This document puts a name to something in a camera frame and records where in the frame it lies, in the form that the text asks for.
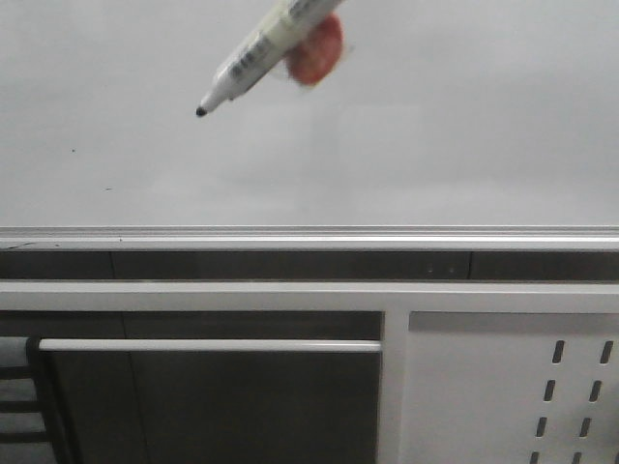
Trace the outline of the white whiteboard marker pen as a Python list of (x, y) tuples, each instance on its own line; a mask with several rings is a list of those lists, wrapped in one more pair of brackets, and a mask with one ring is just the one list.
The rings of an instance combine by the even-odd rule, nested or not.
[(339, 1), (279, 1), (221, 64), (196, 115), (203, 117), (247, 93), (339, 5)]

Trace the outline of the white horizontal bar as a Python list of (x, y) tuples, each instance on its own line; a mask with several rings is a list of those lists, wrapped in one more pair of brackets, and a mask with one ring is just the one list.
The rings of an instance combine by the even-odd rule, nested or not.
[(301, 339), (71, 339), (44, 338), (46, 352), (300, 352), (379, 353), (379, 341)]

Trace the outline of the white metal rack frame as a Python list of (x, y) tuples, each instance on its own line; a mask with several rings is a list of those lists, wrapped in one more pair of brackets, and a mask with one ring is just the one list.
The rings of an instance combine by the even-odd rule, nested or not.
[(5, 281), (16, 311), (379, 311), (384, 316), (378, 459), (400, 459), (409, 319), (414, 312), (610, 314), (618, 288), (600, 283), (87, 282)]

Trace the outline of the white whiteboard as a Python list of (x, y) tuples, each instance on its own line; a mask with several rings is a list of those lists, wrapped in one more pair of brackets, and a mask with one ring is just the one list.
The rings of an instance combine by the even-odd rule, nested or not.
[(1, 247), (618, 248), (614, 1), (347, 1), (199, 118), (267, 1), (5, 1)]

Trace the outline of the white perforated metal panel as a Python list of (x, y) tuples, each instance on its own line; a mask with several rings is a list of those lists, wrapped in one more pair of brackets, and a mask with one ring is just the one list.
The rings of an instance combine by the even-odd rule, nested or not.
[(614, 463), (618, 319), (414, 312), (404, 463)]

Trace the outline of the red round magnet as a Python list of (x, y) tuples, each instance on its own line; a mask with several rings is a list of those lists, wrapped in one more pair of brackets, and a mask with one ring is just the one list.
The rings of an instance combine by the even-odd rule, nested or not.
[(286, 53), (284, 64), (290, 78), (302, 86), (311, 87), (333, 71), (343, 50), (340, 18), (336, 13), (330, 13)]

